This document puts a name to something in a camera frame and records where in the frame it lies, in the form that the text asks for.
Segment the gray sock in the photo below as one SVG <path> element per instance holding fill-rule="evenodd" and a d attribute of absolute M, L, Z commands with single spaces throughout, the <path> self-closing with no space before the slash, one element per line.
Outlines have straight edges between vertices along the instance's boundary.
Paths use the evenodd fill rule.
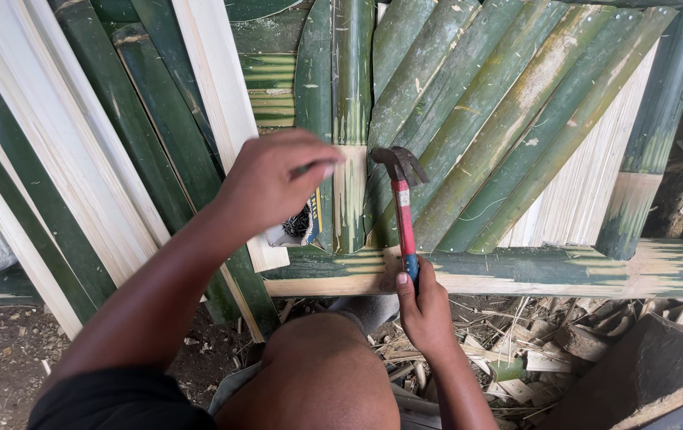
<path fill-rule="evenodd" d="M 396 294 L 341 297 L 328 307 L 329 312 L 342 314 L 354 322 L 364 336 L 376 331 L 399 310 Z"/>

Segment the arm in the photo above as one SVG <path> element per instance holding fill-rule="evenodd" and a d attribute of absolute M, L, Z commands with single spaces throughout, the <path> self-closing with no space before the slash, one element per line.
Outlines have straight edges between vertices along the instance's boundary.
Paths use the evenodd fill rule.
<path fill-rule="evenodd" d="M 413 346 L 432 367 L 442 427 L 498 428 L 477 376 L 453 334 L 448 292 L 437 283 L 432 263 L 419 257 L 419 267 L 418 297 L 410 277 L 405 272 L 397 274 L 400 320 Z"/>
<path fill-rule="evenodd" d="M 248 239 L 298 213 L 342 159 L 301 130 L 246 142 L 217 197 L 89 320 L 42 393 L 69 376 L 99 369 L 166 370 L 214 272 Z"/>

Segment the hammer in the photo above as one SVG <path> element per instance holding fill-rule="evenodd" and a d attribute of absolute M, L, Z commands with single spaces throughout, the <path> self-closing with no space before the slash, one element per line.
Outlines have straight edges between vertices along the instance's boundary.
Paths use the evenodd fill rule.
<path fill-rule="evenodd" d="M 403 271 L 413 279 L 413 287 L 419 294 L 419 260 L 416 259 L 416 241 L 413 239 L 413 221 L 410 219 L 410 189 L 418 185 L 413 171 L 419 176 L 422 184 L 429 182 L 419 160 L 411 151 L 400 146 L 391 148 L 374 148 L 371 159 L 386 167 L 392 180 L 397 215 L 397 229 L 400 234 L 400 254 Z"/>

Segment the leg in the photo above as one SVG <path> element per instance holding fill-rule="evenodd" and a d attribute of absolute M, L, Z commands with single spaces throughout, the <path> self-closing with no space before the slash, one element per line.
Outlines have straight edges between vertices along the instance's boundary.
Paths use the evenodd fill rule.
<path fill-rule="evenodd" d="M 324 313 L 280 327 L 263 370 L 215 416 L 220 428 L 400 428 L 389 379 L 357 326 Z"/>

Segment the hand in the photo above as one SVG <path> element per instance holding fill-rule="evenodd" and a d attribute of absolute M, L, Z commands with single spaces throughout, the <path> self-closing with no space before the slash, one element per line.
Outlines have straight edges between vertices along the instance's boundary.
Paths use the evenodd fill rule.
<path fill-rule="evenodd" d="M 453 333 L 448 290 L 437 282 L 432 263 L 421 256 L 418 258 L 418 297 L 410 276 L 405 272 L 397 274 L 400 321 L 410 342 L 431 363 L 459 345 Z"/>
<path fill-rule="evenodd" d="M 252 237 L 298 214 L 342 161 L 341 152 L 306 130 L 252 139 L 238 153 L 212 206 L 226 211 L 233 228 Z"/>

